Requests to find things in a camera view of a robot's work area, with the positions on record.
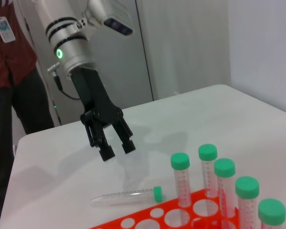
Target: black stripe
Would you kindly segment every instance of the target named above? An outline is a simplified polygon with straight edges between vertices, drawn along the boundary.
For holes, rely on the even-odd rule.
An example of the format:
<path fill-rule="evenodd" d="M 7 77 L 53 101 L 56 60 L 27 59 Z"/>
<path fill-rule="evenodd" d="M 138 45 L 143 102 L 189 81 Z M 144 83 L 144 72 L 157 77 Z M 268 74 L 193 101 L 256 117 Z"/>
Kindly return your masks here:
<path fill-rule="evenodd" d="M 73 17 L 59 18 L 53 21 L 50 25 L 48 25 L 48 27 L 46 28 L 46 35 L 48 35 L 48 32 L 50 28 L 52 28 L 53 25 L 56 25 L 57 23 L 62 22 L 62 21 L 77 21 L 77 20 L 76 18 L 73 18 Z"/>
<path fill-rule="evenodd" d="M 53 36 L 56 32 L 58 32 L 58 31 L 61 30 L 61 29 L 66 28 L 66 27 L 69 26 L 69 25 L 72 25 L 72 23 L 64 24 L 64 25 L 59 26 L 59 27 L 57 27 L 56 29 L 52 30 L 51 33 L 49 34 L 49 41 L 51 40 L 52 36 Z"/>
<path fill-rule="evenodd" d="M 65 43 L 68 42 L 68 41 L 75 40 L 75 39 L 83 39 L 83 40 L 88 41 L 87 38 L 86 38 L 85 36 L 83 36 L 83 35 L 77 35 L 77 36 L 65 38 L 65 39 L 63 39 L 61 42 L 59 42 L 59 43 L 55 46 L 55 48 L 54 48 L 54 53 L 56 54 L 56 50 L 57 50 L 59 47 L 61 47 L 63 44 L 65 44 Z"/>

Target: white wall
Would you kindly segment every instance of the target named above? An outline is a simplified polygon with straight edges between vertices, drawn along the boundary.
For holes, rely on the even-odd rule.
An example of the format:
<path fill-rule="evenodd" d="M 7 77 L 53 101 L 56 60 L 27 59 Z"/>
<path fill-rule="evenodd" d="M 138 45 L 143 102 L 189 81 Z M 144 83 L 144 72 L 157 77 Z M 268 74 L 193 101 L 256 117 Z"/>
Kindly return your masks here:
<path fill-rule="evenodd" d="M 137 0 L 154 99 L 230 84 L 227 0 Z"/>
<path fill-rule="evenodd" d="M 231 82 L 286 111 L 286 0 L 229 0 Z"/>
<path fill-rule="evenodd" d="M 27 29 L 26 29 L 25 22 L 23 20 L 22 15 L 21 15 L 21 11 L 19 9 L 19 5 L 18 5 L 17 1 L 18 0 L 14 1 L 14 6 L 15 6 L 15 11 L 16 11 L 16 15 L 17 15 L 19 24 L 20 24 L 20 26 L 22 28 L 22 31 L 24 32 L 24 35 L 26 36 L 27 40 L 32 45 L 31 40 L 30 40 L 30 35 L 29 35 L 29 33 L 28 33 Z M 44 77 L 43 77 L 43 74 L 41 72 L 41 69 L 40 69 L 40 66 L 39 66 L 38 63 L 37 63 L 37 67 L 38 67 L 38 72 L 39 72 L 42 80 L 44 81 Z M 49 105 L 50 105 L 50 113 L 51 113 L 54 125 L 55 126 L 59 126 L 59 121 L 58 121 L 57 115 L 55 113 L 54 106 L 52 104 L 51 97 L 49 95 L 48 90 L 47 90 L 47 93 L 48 93 L 48 99 L 49 99 Z M 14 111 L 14 109 L 12 110 L 12 128 L 13 128 L 13 144 L 17 145 L 19 140 L 22 137 L 25 136 L 25 132 L 24 132 L 24 129 L 22 127 L 21 121 L 17 117 L 16 112 Z"/>

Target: id badge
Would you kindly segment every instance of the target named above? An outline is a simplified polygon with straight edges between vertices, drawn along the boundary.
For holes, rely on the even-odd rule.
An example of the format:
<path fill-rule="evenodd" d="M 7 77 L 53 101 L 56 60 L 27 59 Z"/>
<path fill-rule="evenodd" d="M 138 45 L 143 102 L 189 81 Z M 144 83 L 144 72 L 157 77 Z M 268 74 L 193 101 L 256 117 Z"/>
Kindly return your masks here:
<path fill-rule="evenodd" d="M 6 17 L 0 17 L 0 35 L 3 42 L 13 42 L 16 40 L 13 31 L 10 28 L 10 24 Z"/>

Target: red shirt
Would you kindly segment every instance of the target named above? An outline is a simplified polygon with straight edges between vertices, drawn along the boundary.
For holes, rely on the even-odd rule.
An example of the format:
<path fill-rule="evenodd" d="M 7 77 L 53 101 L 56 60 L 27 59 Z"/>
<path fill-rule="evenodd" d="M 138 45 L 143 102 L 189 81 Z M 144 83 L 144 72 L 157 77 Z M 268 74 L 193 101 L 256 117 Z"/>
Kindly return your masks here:
<path fill-rule="evenodd" d="M 0 36 L 0 88 L 10 87 L 9 69 L 15 85 L 18 85 L 36 67 L 37 57 L 26 40 L 18 23 L 14 5 L 0 8 L 0 16 L 6 17 L 16 40 L 4 43 Z"/>

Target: black pants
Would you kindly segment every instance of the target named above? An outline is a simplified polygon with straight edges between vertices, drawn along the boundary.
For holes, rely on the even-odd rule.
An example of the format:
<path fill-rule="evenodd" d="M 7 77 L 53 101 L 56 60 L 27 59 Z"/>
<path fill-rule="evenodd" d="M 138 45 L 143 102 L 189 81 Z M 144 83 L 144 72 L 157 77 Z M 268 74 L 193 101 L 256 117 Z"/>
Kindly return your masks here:
<path fill-rule="evenodd" d="M 12 116 L 14 107 L 26 134 L 53 128 L 44 84 L 35 69 L 18 86 L 0 89 L 0 216 L 10 179 L 13 156 Z"/>

